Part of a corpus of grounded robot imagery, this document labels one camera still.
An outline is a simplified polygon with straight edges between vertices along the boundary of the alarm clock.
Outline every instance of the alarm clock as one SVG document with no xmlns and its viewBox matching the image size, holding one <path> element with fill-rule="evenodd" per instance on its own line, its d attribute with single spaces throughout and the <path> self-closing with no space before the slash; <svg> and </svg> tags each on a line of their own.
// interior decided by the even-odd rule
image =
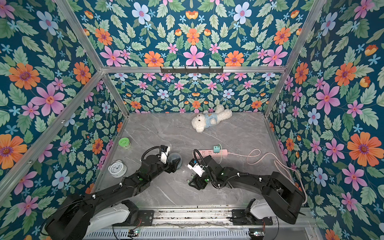
<svg viewBox="0 0 384 240">
<path fill-rule="evenodd" d="M 113 177 L 119 178 L 127 172 L 127 166 L 121 160 L 116 160 L 108 167 L 108 171 Z"/>
</svg>

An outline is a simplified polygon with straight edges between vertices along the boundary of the pink power strip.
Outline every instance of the pink power strip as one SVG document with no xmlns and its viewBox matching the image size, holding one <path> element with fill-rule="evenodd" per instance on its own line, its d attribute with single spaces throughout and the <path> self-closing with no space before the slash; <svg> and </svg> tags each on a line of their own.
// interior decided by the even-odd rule
<svg viewBox="0 0 384 240">
<path fill-rule="evenodd" d="M 220 152 L 214 152 L 213 149 L 208 149 L 208 150 L 199 150 L 201 153 L 201 156 L 206 157 L 208 155 L 211 155 L 212 157 L 225 157 L 228 155 L 228 150 L 227 149 L 220 149 Z"/>
</svg>

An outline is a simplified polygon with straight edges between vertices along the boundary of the vent grille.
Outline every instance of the vent grille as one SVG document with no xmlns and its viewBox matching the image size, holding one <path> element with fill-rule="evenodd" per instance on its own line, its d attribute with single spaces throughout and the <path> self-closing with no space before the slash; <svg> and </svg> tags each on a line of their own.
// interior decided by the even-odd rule
<svg viewBox="0 0 384 240">
<path fill-rule="evenodd" d="M 128 237 L 129 229 L 115 229 L 119 239 L 131 239 Z M 115 239 L 112 229 L 100 229 L 88 234 L 84 239 Z M 134 239 L 249 239 L 248 229 L 142 229 Z"/>
</svg>

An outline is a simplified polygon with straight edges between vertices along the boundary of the white teddy bear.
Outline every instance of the white teddy bear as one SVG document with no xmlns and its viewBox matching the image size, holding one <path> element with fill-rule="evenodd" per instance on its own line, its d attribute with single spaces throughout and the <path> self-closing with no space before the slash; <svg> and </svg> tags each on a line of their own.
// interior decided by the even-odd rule
<svg viewBox="0 0 384 240">
<path fill-rule="evenodd" d="M 207 110 L 203 114 L 199 113 L 192 119 L 192 126 L 197 132 L 204 131 L 205 128 L 215 126 L 220 121 L 226 120 L 232 117 L 232 111 L 230 109 L 224 109 L 223 105 L 217 105 L 214 113 L 208 113 Z"/>
</svg>

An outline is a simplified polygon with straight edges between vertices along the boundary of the gray marble surface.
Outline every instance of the gray marble surface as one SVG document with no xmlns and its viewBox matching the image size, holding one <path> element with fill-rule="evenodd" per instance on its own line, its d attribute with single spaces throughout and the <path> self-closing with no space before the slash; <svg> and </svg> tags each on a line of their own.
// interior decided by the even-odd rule
<svg viewBox="0 0 384 240">
<path fill-rule="evenodd" d="M 170 206 L 170 205 L 226 205 L 247 204 L 252 198 L 262 199 L 261 195 L 243 189 L 215 189 L 207 185 L 204 190 L 188 185 L 187 179 L 194 174 L 187 167 L 193 158 L 193 149 L 212 149 L 220 143 L 229 152 L 248 155 L 255 148 L 261 150 L 259 157 L 250 159 L 251 162 L 262 157 L 266 152 L 275 152 L 266 129 L 262 113 L 233 113 L 230 119 L 197 133 L 191 125 L 195 114 L 131 114 L 123 137 L 128 137 L 132 146 L 125 150 L 120 146 L 114 154 L 114 160 L 122 160 L 127 166 L 125 176 L 134 173 L 141 166 L 140 158 L 150 147 L 167 145 L 172 152 L 182 156 L 181 169 L 175 173 L 166 172 L 158 176 L 144 192 L 130 198 L 137 206 Z M 246 157 L 229 154 L 223 157 L 223 167 L 233 167 L 240 171 L 253 174 L 271 174 L 276 171 L 273 156 L 268 155 L 257 165 L 248 165 Z M 103 177 L 101 189 L 120 182 L 113 178 L 108 171 Z"/>
</svg>

